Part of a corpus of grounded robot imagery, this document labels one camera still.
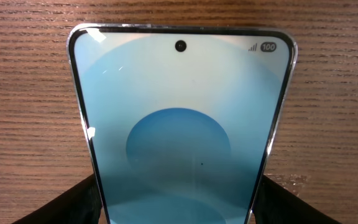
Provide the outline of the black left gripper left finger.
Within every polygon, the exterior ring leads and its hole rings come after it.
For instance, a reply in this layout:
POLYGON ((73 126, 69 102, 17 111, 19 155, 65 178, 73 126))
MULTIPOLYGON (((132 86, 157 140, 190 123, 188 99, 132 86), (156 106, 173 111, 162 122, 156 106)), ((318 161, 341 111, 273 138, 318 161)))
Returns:
POLYGON ((101 209, 96 177, 90 175, 13 224, 98 224, 101 209))

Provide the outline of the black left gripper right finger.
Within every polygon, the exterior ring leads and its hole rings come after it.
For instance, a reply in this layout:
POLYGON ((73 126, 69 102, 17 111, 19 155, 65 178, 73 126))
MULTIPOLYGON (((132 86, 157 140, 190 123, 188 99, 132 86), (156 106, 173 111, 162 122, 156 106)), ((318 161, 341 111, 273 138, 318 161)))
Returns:
POLYGON ((256 224, 340 224, 264 176, 253 206, 256 224))

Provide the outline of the blue screen Galaxy smartphone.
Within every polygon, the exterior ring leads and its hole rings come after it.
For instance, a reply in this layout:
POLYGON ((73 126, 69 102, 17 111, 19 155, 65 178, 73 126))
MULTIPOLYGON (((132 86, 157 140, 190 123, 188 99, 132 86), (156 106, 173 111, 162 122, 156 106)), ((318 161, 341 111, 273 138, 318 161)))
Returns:
POLYGON ((248 223, 298 46, 280 29, 86 23, 67 38, 108 223, 248 223))

